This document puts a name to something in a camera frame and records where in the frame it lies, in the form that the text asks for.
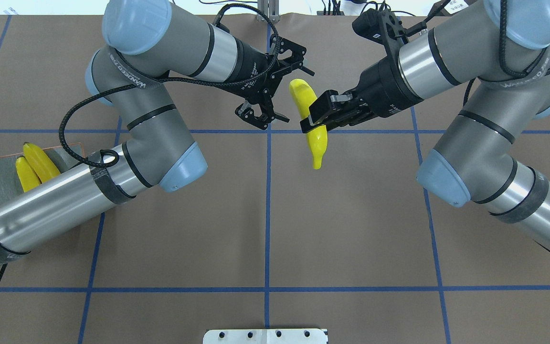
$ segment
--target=toy banana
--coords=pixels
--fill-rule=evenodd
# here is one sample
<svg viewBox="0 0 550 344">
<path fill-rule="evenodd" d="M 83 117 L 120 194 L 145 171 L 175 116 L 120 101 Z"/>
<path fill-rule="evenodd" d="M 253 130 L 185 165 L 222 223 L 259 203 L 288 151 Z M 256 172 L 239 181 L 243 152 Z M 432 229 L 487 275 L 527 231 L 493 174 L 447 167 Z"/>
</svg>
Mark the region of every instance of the toy banana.
<svg viewBox="0 0 550 344">
<path fill-rule="evenodd" d="M 311 86 L 302 79 L 294 79 L 290 81 L 290 94 L 292 94 L 292 98 L 294 98 L 294 102 L 298 107 L 301 119 L 307 118 L 309 116 L 309 105 L 313 104 L 315 99 L 317 99 Z M 319 170 L 321 167 L 321 159 L 328 146 L 328 132 L 326 127 L 319 126 L 308 132 L 307 144 L 314 157 L 313 167 L 315 170 Z"/>
<path fill-rule="evenodd" d="M 39 177 L 23 155 L 16 159 L 15 165 L 22 191 L 27 192 L 41 184 Z"/>
<path fill-rule="evenodd" d="M 59 169 L 56 168 L 48 155 L 39 146 L 25 142 L 22 146 L 22 152 L 42 183 L 61 174 Z"/>
</svg>

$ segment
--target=yellow banana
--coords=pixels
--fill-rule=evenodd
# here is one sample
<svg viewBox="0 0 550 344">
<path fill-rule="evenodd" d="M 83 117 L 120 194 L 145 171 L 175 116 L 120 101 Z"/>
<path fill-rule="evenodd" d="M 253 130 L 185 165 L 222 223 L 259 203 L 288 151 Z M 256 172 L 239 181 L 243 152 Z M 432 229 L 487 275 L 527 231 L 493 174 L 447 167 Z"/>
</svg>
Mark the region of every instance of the yellow banana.
<svg viewBox="0 0 550 344">
<path fill-rule="evenodd" d="M 294 102 L 298 107 L 301 119 L 307 118 L 309 116 L 309 105 L 313 104 L 315 99 L 317 99 L 311 86 L 302 79 L 294 79 L 290 81 L 290 94 L 292 94 L 292 98 L 294 98 Z M 319 170 L 321 159 L 328 146 L 328 131 L 326 130 L 326 126 L 319 126 L 308 132 L 307 144 L 314 157 L 313 167 L 315 170 Z"/>
<path fill-rule="evenodd" d="M 20 156 L 16 159 L 16 174 L 22 185 L 22 191 L 27 192 L 33 189 L 37 185 L 40 185 L 40 179 L 37 177 L 35 171 L 29 165 L 29 162 L 24 156 Z"/>
<path fill-rule="evenodd" d="M 25 142 L 22 146 L 22 152 L 42 183 L 61 174 L 52 160 L 39 146 Z"/>
</svg>

